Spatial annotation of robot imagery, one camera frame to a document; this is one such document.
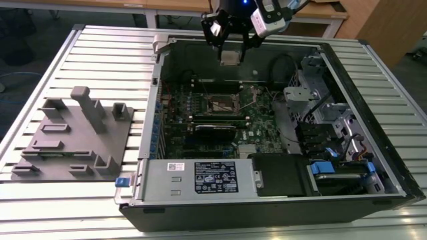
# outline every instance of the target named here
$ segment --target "barcode sticker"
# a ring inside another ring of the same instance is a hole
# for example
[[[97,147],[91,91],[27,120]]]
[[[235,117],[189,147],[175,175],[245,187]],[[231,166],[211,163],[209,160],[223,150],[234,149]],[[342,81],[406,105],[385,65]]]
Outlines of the barcode sticker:
[[[134,7],[134,8],[142,8],[143,5],[142,4],[123,4],[126,7]]]
[[[169,162],[167,163],[167,170],[169,171],[185,171],[186,163],[183,162]]]

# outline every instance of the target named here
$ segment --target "metal bracket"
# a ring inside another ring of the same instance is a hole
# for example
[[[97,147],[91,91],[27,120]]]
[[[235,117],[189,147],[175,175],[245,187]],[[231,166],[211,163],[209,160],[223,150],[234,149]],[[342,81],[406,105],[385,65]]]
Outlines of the metal bracket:
[[[257,186],[257,188],[258,189],[265,188],[262,171],[254,171],[254,175],[255,175],[255,186]]]
[[[155,54],[162,54],[170,49],[170,35],[157,34],[153,40],[153,49]]]
[[[350,108],[347,103],[327,103],[323,105],[321,112],[323,115],[323,121],[335,121],[339,116]]]
[[[309,102],[315,99],[311,90],[301,86],[286,87],[283,93],[293,112],[303,112]]]

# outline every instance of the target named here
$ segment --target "sticker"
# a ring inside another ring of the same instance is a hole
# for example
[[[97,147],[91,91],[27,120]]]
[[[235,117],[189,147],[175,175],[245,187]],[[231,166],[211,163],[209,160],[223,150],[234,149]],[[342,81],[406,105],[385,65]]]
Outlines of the sticker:
[[[167,170],[169,171],[185,171],[186,163],[183,162],[169,162],[167,163]]]
[[[198,194],[238,193],[235,162],[195,162],[194,183]]]
[[[123,4],[123,6],[126,6],[126,7],[135,7],[135,8],[142,8],[143,7],[143,5],[142,4]]]
[[[331,18],[334,18],[334,19],[346,19],[347,16],[331,15]]]

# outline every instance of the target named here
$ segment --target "cable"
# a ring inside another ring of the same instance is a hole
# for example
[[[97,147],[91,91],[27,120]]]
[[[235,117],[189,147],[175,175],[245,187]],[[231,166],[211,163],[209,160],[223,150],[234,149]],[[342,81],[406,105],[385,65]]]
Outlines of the cable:
[[[267,90],[267,93],[269,93],[270,97],[274,97],[273,93],[269,90],[269,87],[266,87],[266,90]]]
[[[291,142],[298,143],[298,144],[303,144],[301,141],[297,141],[297,140],[293,140],[291,138],[289,138],[289,137],[283,134],[281,128],[278,128],[278,132],[279,132],[279,133],[282,134],[282,136],[283,136],[287,140],[290,140]]]
[[[267,66],[267,69],[269,69],[267,81],[269,81],[270,84],[273,84],[275,82],[275,80],[274,80],[274,68],[275,68],[278,60],[281,58],[291,59],[291,61],[294,63],[294,67],[295,67],[295,73],[293,74],[293,76],[295,75],[298,77],[297,79],[299,79],[299,65],[298,65],[294,57],[287,53],[281,53],[278,56],[274,57],[274,59],[270,61],[269,66]]]
[[[346,158],[346,155],[347,155],[347,151],[349,151],[349,148],[350,148],[350,145],[353,143],[353,140],[355,137],[361,136],[359,133],[355,133],[351,135],[351,137],[349,138],[349,142],[346,143],[346,147],[345,147],[345,151],[342,152],[341,154],[341,157],[339,157],[339,162],[343,162],[345,161],[345,158]]]
[[[294,9],[294,15],[310,4],[313,0],[306,0],[298,8]]]
[[[363,147],[363,150],[361,151],[361,153],[359,153],[358,156],[355,157],[355,159],[357,159],[358,161],[362,160],[362,156],[369,152],[369,148],[367,148],[367,146],[363,144],[362,141],[359,141],[359,144],[361,144],[361,146]]]
[[[190,19],[189,19],[189,22],[186,23],[186,25],[185,26],[182,26],[181,27],[181,29],[183,29],[183,27],[187,27],[189,26],[189,24],[190,24],[190,22],[194,20],[194,17],[191,17]]]
[[[11,72],[11,73],[7,73],[5,75],[0,76],[0,78],[5,78],[10,75],[38,75],[39,77],[43,77],[43,75],[38,72],[31,72],[31,71],[18,71],[18,72]]]
[[[329,98],[331,97],[331,92],[329,92],[323,98],[321,99],[321,101],[317,103],[317,105],[313,107],[313,109],[310,109],[310,111],[307,112],[307,114],[305,115],[302,122],[306,122],[309,116],[317,111],[317,109],[321,107],[322,104],[326,103],[326,101],[329,100]]]

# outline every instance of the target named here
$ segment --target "wooden table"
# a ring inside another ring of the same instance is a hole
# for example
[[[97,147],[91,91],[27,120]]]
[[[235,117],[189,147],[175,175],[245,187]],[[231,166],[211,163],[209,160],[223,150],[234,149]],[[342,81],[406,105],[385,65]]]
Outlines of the wooden table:
[[[0,7],[145,14],[151,29],[159,26],[159,15],[201,17],[210,11],[207,0],[0,0]],[[334,38],[347,18],[329,3],[310,3],[293,22],[327,25],[323,37]]]

